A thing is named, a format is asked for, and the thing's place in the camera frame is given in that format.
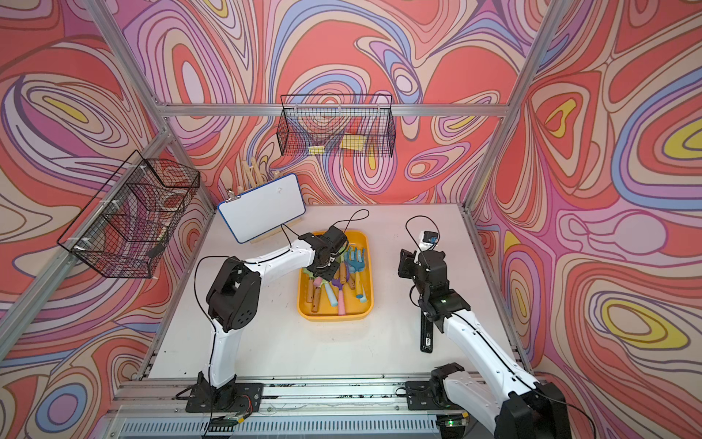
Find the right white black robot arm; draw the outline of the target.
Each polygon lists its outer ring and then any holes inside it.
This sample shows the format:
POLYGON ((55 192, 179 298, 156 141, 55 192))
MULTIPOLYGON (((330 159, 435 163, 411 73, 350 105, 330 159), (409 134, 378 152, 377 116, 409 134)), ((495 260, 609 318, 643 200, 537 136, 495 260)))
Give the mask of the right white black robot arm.
POLYGON ((568 404, 552 383, 541 384, 487 333, 467 301, 451 288, 444 252, 402 250, 398 275, 418 292, 422 347, 440 331, 482 377, 460 364, 435 368, 427 382, 429 406, 463 409, 496 438, 570 438, 568 404))

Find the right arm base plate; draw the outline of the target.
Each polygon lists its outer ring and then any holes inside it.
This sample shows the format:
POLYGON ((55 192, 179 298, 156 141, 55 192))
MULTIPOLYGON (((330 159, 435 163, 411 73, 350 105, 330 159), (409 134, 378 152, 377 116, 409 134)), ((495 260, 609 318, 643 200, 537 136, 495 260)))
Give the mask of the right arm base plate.
POLYGON ((410 411, 464 411, 448 400, 436 380, 410 380, 404 383, 403 389, 410 411))

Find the light green fork wooden handle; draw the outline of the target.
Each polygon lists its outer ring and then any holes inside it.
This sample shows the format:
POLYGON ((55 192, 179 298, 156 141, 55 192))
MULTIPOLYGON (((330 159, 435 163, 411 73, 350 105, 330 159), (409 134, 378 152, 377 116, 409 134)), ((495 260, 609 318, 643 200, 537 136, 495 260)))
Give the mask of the light green fork wooden handle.
POLYGON ((308 269, 303 269, 303 274, 307 277, 305 302, 312 304, 314 301, 314 291, 316 290, 316 285, 314 284, 316 277, 308 269))

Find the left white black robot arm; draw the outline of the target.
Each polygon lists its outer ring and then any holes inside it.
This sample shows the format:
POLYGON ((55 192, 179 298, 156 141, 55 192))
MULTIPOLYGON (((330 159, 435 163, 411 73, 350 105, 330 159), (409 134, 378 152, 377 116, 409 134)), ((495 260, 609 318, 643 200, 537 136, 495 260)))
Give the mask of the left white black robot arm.
POLYGON ((347 245, 345 232, 331 226, 322 234, 304 233, 288 246, 257 258, 225 259, 206 296, 213 344, 203 374, 212 388, 218 390, 235 380, 242 331, 256 316, 261 289, 302 269, 314 279, 332 280, 347 245))

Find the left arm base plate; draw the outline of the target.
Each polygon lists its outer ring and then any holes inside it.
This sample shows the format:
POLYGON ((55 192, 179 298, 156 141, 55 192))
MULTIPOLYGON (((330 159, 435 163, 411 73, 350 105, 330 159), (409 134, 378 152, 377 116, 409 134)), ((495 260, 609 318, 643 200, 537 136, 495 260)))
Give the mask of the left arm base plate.
POLYGON ((186 399, 186 412, 256 413, 262 398, 262 383, 230 383, 215 389, 207 382, 198 382, 186 399))

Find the green rake wooden handle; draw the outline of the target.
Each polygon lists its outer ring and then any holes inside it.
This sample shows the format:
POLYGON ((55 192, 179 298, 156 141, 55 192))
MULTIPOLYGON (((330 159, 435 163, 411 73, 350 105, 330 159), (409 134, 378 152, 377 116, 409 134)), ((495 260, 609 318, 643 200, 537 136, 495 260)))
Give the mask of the green rake wooden handle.
POLYGON ((339 289, 342 289, 344 285, 348 285, 351 290, 356 289, 354 276, 350 273, 345 256, 343 255, 339 258, 339 269, 336 274, 336 285, 339 289))

